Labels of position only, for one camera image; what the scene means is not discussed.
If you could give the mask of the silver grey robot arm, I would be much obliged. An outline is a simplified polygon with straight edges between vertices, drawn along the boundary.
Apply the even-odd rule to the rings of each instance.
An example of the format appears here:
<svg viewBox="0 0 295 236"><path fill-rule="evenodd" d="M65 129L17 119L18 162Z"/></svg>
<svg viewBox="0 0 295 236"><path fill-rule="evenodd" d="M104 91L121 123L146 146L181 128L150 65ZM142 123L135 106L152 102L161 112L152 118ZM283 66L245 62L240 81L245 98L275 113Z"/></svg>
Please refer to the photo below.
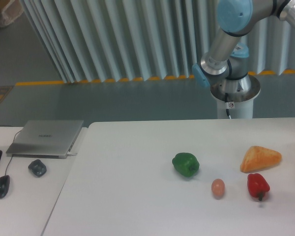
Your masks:
<svg viewBox="0 0 295 236"><path fill-rule="evenodd" d="M295 0L221 0L217 6L219 31L200 62L192 66L196 81L209 87L226 77L228 59L242 36L269 16L295 28Z"/></svg>

